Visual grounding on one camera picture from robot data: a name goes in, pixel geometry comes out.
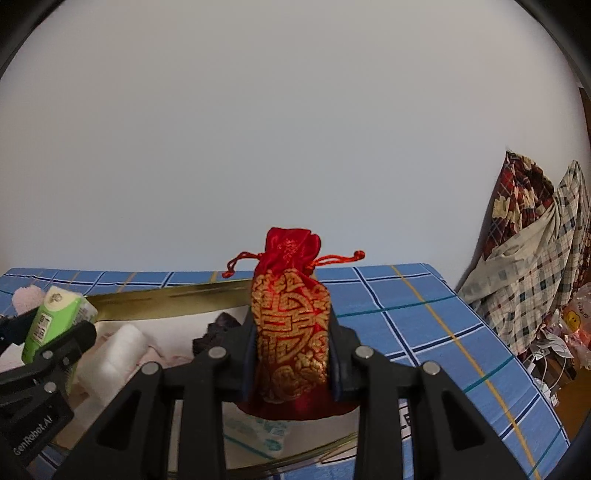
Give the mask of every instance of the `plastic bag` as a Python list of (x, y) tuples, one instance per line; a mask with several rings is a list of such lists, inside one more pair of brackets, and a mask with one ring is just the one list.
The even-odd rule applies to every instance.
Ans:
[(591, 370), (591, 283), (583, 285), (562, 312), (564, 340), (581, 366)]

